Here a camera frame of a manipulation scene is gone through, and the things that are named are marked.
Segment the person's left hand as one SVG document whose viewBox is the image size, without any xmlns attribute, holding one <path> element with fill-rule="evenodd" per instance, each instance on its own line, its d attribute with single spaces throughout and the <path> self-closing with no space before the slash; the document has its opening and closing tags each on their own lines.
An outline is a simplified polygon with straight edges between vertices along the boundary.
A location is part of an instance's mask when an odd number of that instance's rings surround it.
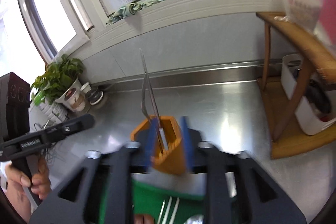
<svg viewBox="0 0 336 224">
<path fill-rule="evenodd" d="M 36 194 L 40 200 L 47 198 L 51 192 L 51 182 L 49 179 L 49 168 L 45 158 L 40 157 L 38 160 L 38 172 L 29 178 L 22 171 L 16 169 L 11 163 L 5 166 L 7 176 L 6 195 L 10 202 L 23 201 L 27 199 L 23 188 L 30 188 L 33 194 Z"/>
</svg>

